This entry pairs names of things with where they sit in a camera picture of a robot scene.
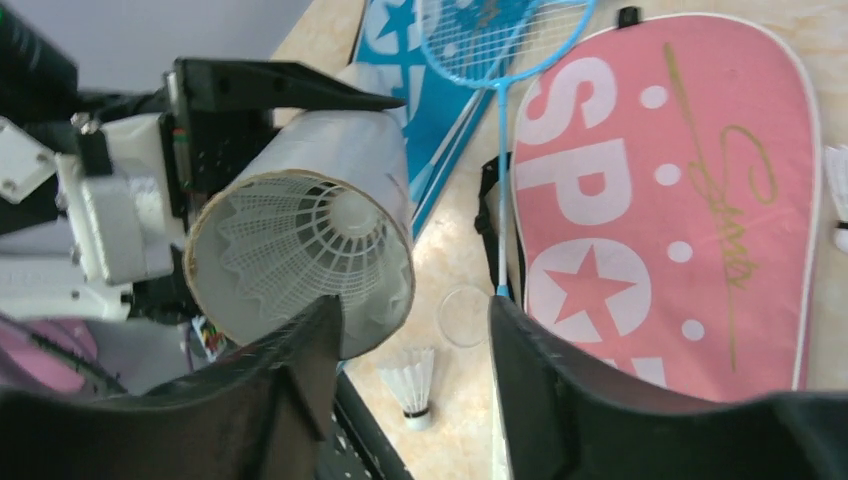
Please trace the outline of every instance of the black bracket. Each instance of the black bracket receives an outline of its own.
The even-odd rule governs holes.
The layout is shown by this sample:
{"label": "black bracket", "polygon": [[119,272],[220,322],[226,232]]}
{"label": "black bracket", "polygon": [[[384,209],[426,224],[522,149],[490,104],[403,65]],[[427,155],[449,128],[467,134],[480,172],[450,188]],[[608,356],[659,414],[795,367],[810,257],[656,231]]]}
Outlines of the black bracket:
{"label": "black bracket", "polygon": [[76,153],[79,155],[86,177],[112,175],[112,159],[109,157],[106,135],[99,128],[91,131],[84,129],[77,131],[74,140],[76,142]]}
{"label": "black bracket", "polygon": [[125,303],[130,304],[131,318],[146,317],[163,325],[180,325],[202,315],[186,283],[182,255],[182,251],[172,245],[174,272],[133,284],[132,295],[125,299]]}
{"label": "black bracket", "polygon": [[639,25],[642,23],[642,9],[639,7],[624,7],[618,11],[618,17],[616,20],[616,28],[621,30],[622,28],[632,27],[633,25]]}
{"label": "black bracket", "polygon": [[406,104],[296,62],[179,58],[173,75],[166,82],[175,149],[183,152],[176,161],[189,194],[208,196],[229,184],[277,134],[275,108],[382,111]]}

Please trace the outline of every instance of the white wall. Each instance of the white wall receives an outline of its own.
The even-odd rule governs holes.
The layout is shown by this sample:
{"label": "white wall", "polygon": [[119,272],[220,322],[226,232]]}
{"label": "white wall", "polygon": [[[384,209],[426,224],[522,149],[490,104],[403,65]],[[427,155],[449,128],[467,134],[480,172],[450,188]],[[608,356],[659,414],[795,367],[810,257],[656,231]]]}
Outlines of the white wall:
{"label": "white wall", "polygon": [[77,61],[83,86],[137,90],[177,56],[267,59],[312,0],[3,1]]}

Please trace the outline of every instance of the white robot part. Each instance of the white robot part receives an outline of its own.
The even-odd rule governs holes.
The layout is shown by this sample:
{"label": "white robot part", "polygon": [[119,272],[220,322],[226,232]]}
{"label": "white robot part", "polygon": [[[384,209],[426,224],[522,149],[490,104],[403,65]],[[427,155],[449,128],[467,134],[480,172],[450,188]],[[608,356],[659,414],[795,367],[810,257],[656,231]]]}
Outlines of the white robot part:
{"label": "white robot part", "polygon": [[89,281],[121,285],[170,275],[170,247],[185,231],[171,213],[156,115],[107,124],[114,173],[87,177],[79,158],[57,155],[57,206],[76,240],[72,259]]}
{"label": "white robot part", "polygon": [[0,197],[18,204],[54,173],[53,152],[23,130],[0,117]]}
{"label": "white robot part", "polygon": [[123,322],[131,294],[132,285],[86,281],[65,256],[0,255],[0,311],[12,318]]}

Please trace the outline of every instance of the gold signature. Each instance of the gold signature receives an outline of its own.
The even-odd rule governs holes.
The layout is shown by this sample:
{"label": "gold signature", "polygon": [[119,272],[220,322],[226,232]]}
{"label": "gold signature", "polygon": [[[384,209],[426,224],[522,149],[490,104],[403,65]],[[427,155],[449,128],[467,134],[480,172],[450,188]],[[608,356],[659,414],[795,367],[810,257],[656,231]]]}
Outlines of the gold signature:
{"label": "gold signature", "polygon": [[719,246],[721,248],[722,260],[724,263],[724,279],[727,287],[727,316],[730,329],[730,364],[733,371],[736,371],[736,305],[735,295],[739,291],[744,291],[748,281],[754,275],[754,272],[759,268],[759,265],[751,259],[750,249],[744,243],[747,229],[738,222],[738,219],[745,215],[745,211],[734,206],[727,198],[728,184],[730,183],[730,168],[728,161],[728,140],[731,135],[741,135],[744,140],[751,143],[756,149],[761,160],[765,175],[765,183],[767,184],[766,191],[763,192],[757,187],[756,177],[757,170],[754,167],[748,168],[748,188],[754,198],[762,205],[769,205],[777,200],[777,181],[774,177],[771,160],[768,152],[763,147],[762,142],[754,136],[748,129],[741,125],[727,125],[722,128],[719,134],[719,142],[721,146],[721,174],[719,178],[713,176],[707,167],[706,157],[704,156],[703,148],[701,147],[701,139],[698,137],[697,128],[695,125],[695,116],[692,113],[692,106],[689,103],[689,97],[686,93],[686,88],[683,83],[683,78],[680,74],[680,68],[677,64],[677,58],[674,54],[674,49],[671,44],[666,43],[663,46],[665,54],[665,62],[668,68],[668,75],[671,80],[671,87],[674,91],[674,96],[680,104],[683,111],[683,119],[689,129],[692,137],[692,143],[695,147],[696,160],[689,162],[688,175],[689,180],[695,188],[698,195],[706,200],[709,206],[710,213],[715,222],[716,232],[719,236]]}

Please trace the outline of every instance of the blue badminton racket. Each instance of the blue badminton racket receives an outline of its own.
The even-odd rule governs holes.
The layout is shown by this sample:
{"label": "blue badminton racket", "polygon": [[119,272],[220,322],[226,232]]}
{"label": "blue badminton racket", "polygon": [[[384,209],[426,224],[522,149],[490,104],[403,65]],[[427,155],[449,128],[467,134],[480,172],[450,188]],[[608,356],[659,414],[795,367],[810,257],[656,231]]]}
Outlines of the blue badminton racket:
{"label": "blue badminton racket", "polygon": [[577,43],[596,0],[418,0],[421,51],[453,83],[498,95],[500,202],[498,289],[506,270],[507,94],[512,84],[550,68]]}

